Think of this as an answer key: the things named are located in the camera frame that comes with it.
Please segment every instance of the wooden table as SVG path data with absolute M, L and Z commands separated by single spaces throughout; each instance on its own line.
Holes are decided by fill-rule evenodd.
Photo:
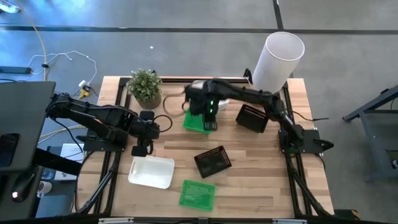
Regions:
M 113 105 L 116 101 L 120 77 L 104 77 L 99 105 Z M 304 80 L 288 80 L 290 99 L 294 111 L 311 118 Z M 183 83 L 162 84 L 162 96 L 181 93 Z M 169 98 L 166 107 L 171 113 L 180 113 L 183 96 Z M 264 133 L 257 134 L 235 122 L 242 102 L 231 100 L 225 111 L 217 115 L 218 130 L 206 135 L 182 127 L 184 117 L 173 118 L 173 127 L 161 133 L 154 141 L 152 156 L 172 158 L 175 161 L 171 186 L 156 189 L 130 184 L 127 175 L 132 163 L 131 149 L 135 139 L 130 137 L 122 154 L 112 216 L 130 217 L 213 217 L 213 218 L 289 218 L 294 217 L 285 157 L 279 150 L 277 131 L 279 124 L 268 122 Z M 142 109 L 132 97 L 130 109 Z M 155 114 L 164 114 L 160 105 Z M 312 129 L 312 122 L 295 116 L 297 124 Z M 160 129 L 169 126 L 167 119 L 159 118 Z M 232 162 L 232 167 L 202 179 L 193 157 L 209 149 L 223 145 Z M 78 181 L 78 204 L 81 207 L 98 186 L 103 152 L 94 153 L 84 164 Z M 302 155 L 307 185 L 317 200 L 333 213 L 328 183 L 323 164 L 311 154 Z M 178 205 L 182 182 L 197 180 L 216 185 L 214 210 L 205 212 Z M 104 192 L 103 207 L 108 195 Z M 298 190 L 300 208 L 304 212 L 301 190 Z

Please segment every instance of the white paper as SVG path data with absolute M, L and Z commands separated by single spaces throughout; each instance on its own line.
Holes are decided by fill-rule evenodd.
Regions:
M 67 157 L 80 152 L 80 148 L 75 144 L 63 144 L 61 149 L 61 157 Z M 77 161 L 79 163 L 83 162 L 84 155 L 83 153 L 79 153 L 74 156 L 70 156 L 67 159 Z M 64 172 L 56 171 L 54 180 L 76 180 L 75 175 L 66 174 Z

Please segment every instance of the green container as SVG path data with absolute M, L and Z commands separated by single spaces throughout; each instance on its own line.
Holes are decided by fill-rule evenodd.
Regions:
M 211 133 L 211 131 L 203 128 L 203 115 L 192 115 L 189 110 L 185 112 L 185 119 L 182 126 L 188 130 L 198 131 L 203 134 Z
M 216 186 L 192 180 L 184 180 L 180 205 L 205 211 L 213 211 Z

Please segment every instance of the gray floor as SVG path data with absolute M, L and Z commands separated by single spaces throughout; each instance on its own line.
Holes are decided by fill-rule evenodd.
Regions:
M 37 25 L 105 27 L 218 27 L 275 29 L 271 0 L 117 0 L 21 1 Z M 279 0 L 288 29 L 397 29 L 398 2 L 393 0 Z M 0 23 L 25 24 L 19 14 L 0 14 Z M 0 30 L 0 64 L 26 66 L 42 54 L 34 32 Z M 128 75 L 137 68 L 156 69 L 161 75 L 240 77 L 254 69 L 268 34 L 89 33 L 41 32 L 47 53 L 77 50 L 96 60 L 93 81 L 99 91 L 104 75 Z M 396 35 L 299 35 L 306 53 L 294 71 L 305 79 L 321 136 L 335 147 L 325 153 L 326 174 L 335 208 L 357 209 L 365 220 L 398 222 L 398 180 L 365 182 L 373 170 L 368 142 L 358 120 L 341 117 L 398 84 Z M 90 79 L 93 64 L 79 55 L 73 61 L 52 62 L 49 80 L 57 91 L 74 93 L 82 79 Z M 37 59 L 33 68 L 38 70 Z M 16 80 L 42 76 L 0 75 Z M 92 103 L 96 97 L 89 98 Z M 43 133 L 58 129 L 46 121 Z M 75 135 L 84 130 L 74 130 Z M 40 147 L 72 142 L 67 133 Z

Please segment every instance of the white cup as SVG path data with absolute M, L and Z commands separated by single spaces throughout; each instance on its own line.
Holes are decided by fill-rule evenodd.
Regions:
M 304 43 L 296 35 L 276 32 L 269 35 L 254 69 L 256 90 L 278 92 L 302 58 Z
M 40 181 L 39 188 L 37 189 L 37 197 L 41 198 L 51 191 L 52 184 L 47 181 Z

